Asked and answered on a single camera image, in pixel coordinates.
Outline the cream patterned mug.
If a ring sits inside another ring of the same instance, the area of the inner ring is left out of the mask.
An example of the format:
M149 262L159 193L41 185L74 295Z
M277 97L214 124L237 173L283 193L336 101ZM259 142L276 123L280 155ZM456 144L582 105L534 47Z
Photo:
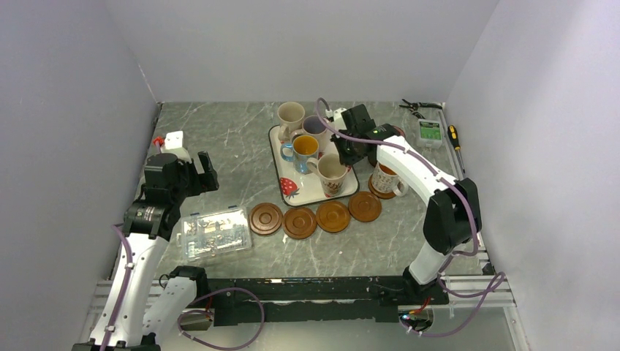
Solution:
M319 177L326 197L334 197L341 193L349 168L340 162L338 154L323 154L319 159L309 158L306 166Z

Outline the clear plastic parts box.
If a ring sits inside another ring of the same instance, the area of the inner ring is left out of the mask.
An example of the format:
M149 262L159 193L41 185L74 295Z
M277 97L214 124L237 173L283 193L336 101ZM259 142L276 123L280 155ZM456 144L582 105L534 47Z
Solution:
M209 214L194 213L180 221L178 242L185 261L201 260L252 247L245 208L233 206Z

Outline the white mug orange inside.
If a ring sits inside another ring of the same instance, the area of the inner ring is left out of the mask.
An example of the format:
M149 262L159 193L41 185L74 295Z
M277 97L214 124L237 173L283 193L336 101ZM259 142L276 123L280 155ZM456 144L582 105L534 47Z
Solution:
M399 175L380 163L376 164L368 186L371 192L382 199L401 197L409 190Z

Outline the brown wooden coaster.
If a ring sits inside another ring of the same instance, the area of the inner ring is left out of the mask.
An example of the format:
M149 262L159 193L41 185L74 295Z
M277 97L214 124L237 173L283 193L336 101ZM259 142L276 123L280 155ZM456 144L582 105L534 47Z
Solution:
M380 199L389 200L396 196L393 188L397 183L396 177L392 177L391 175L372 175L368 180L368 188L371 193Z
M249 226L253 233L261 236L277 232L283 222L281 209L273 203L260 203L253 207L249 215Z
M337 200L321 204L315 215L319 227L329 233L339 233L345 230L351 221L348 207Z
M371 192L358 192L348 202L351 216L359 222L373 222L382 213L380 199Z
M291 208L284 214L283 228L288 237L303 240L314 233L317 219L309 208Z

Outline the pink mug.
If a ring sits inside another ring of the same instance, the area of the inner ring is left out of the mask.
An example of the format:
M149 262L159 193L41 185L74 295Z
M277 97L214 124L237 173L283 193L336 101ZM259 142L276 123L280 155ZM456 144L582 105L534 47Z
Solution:
M394 126L393 128L394 128L394 129L398 132L398 134L399 134L400 136L402 136L402 137L406 137L406 134L405 134L405 132L403 131L403 129L401 129L400 127L397 127L397 126Z

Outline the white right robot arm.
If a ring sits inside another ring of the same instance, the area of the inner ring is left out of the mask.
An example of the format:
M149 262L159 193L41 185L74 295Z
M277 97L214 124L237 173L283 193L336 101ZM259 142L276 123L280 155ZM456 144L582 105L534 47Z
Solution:
M398 127L376 124L365 105L338 110L327 107L325 113L333 122L331 139L342 163L375 159L426 203L425 242L404 270L402 286L409 302L423 302L452 256L472 257L479 250L482 221L477 185L469 178L458 180L440 170L407 142Z

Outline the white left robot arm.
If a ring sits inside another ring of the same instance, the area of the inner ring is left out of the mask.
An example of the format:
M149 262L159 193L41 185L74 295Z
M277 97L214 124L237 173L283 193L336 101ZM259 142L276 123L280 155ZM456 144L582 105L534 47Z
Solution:
M160 350L162 337L182 310L208 301L211 288L205 270L178 266L163 295L147 305L156 269L181 218L181 205L188 197L219 188L208 152L199 152L198 159L202 173L192 158L182 158L177 151L147 159L140 195L126 210L122 225L113 228L121 251L105 307L88 341L74 344L74 350Z

